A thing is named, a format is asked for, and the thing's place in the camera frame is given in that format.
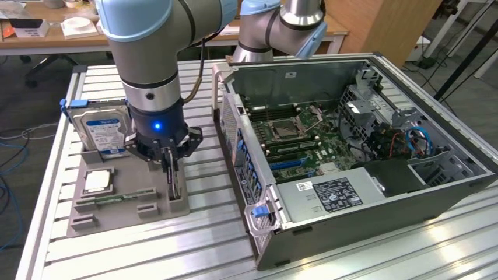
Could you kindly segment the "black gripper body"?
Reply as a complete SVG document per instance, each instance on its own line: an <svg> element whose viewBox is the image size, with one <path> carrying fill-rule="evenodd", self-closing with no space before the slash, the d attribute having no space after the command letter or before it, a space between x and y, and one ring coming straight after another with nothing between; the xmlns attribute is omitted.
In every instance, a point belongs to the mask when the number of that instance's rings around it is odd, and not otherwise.
<svg viewBox="0 0 498 280"><path fill-rule="evenodd" d="M152 139L159 139L165 161L169 162L169 138L183 127L184 121L183 101L179 100L169 108L161 111L144 111L128 106L135 132Z"/></svg>

